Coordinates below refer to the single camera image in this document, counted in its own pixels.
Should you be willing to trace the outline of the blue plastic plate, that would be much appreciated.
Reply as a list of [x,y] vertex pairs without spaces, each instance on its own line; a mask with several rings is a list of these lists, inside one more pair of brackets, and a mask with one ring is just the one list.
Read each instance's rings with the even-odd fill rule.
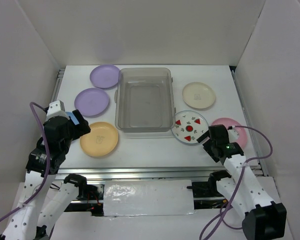
[[72,120],[72,122],[75,124],[75,125],[78,125],[79,124],[79,121],[78,119],[76,118],[76,116],[72,113],[72,112],[66,112],[67,116]]

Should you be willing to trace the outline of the white watermelon pattern plate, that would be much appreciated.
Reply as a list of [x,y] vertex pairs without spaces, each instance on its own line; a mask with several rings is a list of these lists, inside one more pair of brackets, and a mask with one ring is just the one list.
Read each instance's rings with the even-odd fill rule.
[[197,144],[197,139],[208,130],[208,122],[198,112],[183,110],[175,115],[175,124],[171,129],[173,136],[188,145]]

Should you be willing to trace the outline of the yellow plastic plate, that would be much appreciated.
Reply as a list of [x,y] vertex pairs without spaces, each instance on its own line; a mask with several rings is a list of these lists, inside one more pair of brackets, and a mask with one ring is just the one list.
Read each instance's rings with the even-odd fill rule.
[[95,122],[90,126],[90,133],[80,137],[82,151],[91,157],[102,157],[111,153],[118,144],[117,129],[108,122]]

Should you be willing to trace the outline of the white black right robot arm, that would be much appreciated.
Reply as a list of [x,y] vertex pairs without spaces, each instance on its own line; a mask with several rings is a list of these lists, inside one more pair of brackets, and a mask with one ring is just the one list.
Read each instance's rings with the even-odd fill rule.
[[287,210],[282,203],[277,203],[261,186],[249,165],[242,148],[237,142],[230,142],[229,128],[220,124],[209,126],[197,139],[203,143],[204,150],[215,162],[220,162],[225,170],[209,176],[208,191],[213,196],[220,194],[227,204],[203,228],[199,239],[208,240],[227,212],[234,209],[241,218],[241,228],[248,240],[274,240],[285,235]]

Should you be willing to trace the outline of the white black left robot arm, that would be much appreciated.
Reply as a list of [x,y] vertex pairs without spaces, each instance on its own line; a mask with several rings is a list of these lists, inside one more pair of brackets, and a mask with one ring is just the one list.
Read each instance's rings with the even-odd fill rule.
[[74,198],[82,200],[89,193],[87,179],[71,173],[54,198],[44,205],[72,141],[91,131],[88,121],[77,109],[72,112],[77,124],[59,104],[53,104],[45,111],[46,121],[38,124],[41,138],[28,156],[19,203],[7,214],[11,220],[0,234],[0,240],[48,240],[70,202]]

